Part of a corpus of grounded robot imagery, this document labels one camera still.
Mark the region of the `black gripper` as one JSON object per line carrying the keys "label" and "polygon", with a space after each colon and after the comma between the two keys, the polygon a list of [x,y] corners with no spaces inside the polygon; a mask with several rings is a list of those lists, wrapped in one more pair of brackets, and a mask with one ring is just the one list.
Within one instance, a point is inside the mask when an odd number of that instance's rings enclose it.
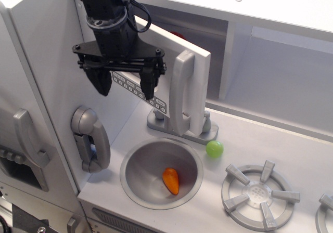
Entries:
{"label": "black gripper", "polygon": [[166,72],[164,51],[139,38],[135,19],[86,18],[95,40],[76,44],[72,51],[79,58],[78,65],[103,96],[112,85],[111,71],[138,73],[146,100],[154,97],[158,78]]}

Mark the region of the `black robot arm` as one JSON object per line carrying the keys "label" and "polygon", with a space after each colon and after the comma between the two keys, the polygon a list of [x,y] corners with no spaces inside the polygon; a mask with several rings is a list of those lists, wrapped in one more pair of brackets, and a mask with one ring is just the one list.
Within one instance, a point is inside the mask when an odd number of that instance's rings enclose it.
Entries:
{"label": "black robot arm", "polygon": [[153,99],[158,80],[166,71],[164,50],[147,44],[139,33],[148,31],[151,16],[136,0],[80,0],[95,41],[76,44],[78,65],[97,89],[107,96],[112,71],[138,73],[146,100]]}

